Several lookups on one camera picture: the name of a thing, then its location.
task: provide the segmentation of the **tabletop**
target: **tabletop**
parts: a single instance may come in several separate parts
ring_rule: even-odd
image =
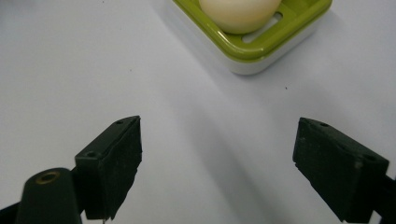
[[[340,223],[292,161],[300,117],[396,176],[395,1],[334,0],[311,36],[248,77],[189,45],[169,4],[0,1],[0,207],[134,115],[143,161],[113,223]]]

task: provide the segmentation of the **green tray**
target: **green tray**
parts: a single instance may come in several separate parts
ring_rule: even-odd
[[[222,32],[201,10],[198,0],[173,1],[227,57],[239,62],[255,62],[268,57],[323,15],[332,4],[332,0],[283,0],[276,12],[282,16],[281,20],[246,43],[243,35]]]

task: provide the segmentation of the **green and white container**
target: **green and white container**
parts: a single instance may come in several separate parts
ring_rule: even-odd
[[[172,13],[198,35],[230,71],[252,75],[264,70],[318,27],[332,0],[282,0],[274,17],[259,31],[247,35],[222,32],[201,10],[198,0],[172,0]]]

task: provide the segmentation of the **drain hole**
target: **drain hole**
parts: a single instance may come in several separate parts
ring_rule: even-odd
[[[247,44],[253,42],[257,37],[262,35],[265,31],[269,30],[273,25],[277,24],[280,20],[282,20],[282,18],[283,18],[282,13],[276,12],[274,16],[261,29],[242,36],[242,41]]]

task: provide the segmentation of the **bar of soap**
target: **bar of soap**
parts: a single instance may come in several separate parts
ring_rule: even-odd
[[[281,0],[199,0],[202,11],[225,33],[246,34],[274,16]]]

